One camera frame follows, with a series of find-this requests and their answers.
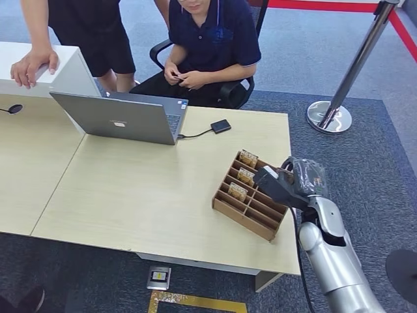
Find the standing person's right hand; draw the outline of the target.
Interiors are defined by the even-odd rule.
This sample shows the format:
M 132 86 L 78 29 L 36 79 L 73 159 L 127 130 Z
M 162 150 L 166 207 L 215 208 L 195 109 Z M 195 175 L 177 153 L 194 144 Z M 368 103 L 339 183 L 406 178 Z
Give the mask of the standing person's right hand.
M 11 78 L 20 87 L 30 89 L 35 86 L 36 73 L 40 67 L 48 65 L 48 71 L 54 74 L 58 63 L 58 55 L 51 47 L 32 48 L 26 56 L 11 67 Z

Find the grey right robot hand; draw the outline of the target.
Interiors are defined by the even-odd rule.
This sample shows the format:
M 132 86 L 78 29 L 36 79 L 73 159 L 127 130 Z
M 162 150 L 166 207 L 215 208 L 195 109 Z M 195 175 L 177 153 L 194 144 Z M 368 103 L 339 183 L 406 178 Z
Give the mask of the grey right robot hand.
M 293 175 L 293 190 L 299 196 L 329 195 L 325 169 L 318 162 L 289 156 L 281 168 L 290 171 Z

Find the seated person's left hand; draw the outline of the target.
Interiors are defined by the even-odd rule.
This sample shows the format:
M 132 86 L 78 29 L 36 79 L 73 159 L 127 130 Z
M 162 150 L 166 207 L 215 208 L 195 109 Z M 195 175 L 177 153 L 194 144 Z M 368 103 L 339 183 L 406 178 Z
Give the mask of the seated person's left hand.
M 180 81 L 179 86 L 196 90 L 205 85 L 206 77 L 204 72 L 194 70 L 180 74 Z

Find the seated person's right hand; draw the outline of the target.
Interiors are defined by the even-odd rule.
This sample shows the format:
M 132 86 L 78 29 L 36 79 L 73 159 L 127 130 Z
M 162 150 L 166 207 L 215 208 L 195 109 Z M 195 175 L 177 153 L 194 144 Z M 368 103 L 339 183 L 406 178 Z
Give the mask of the seated person's right hand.
M 170 85 L 176 85 L 180 82 L 180 73 L 176 64 L 167 59 L 164 64 L 164 78 Z

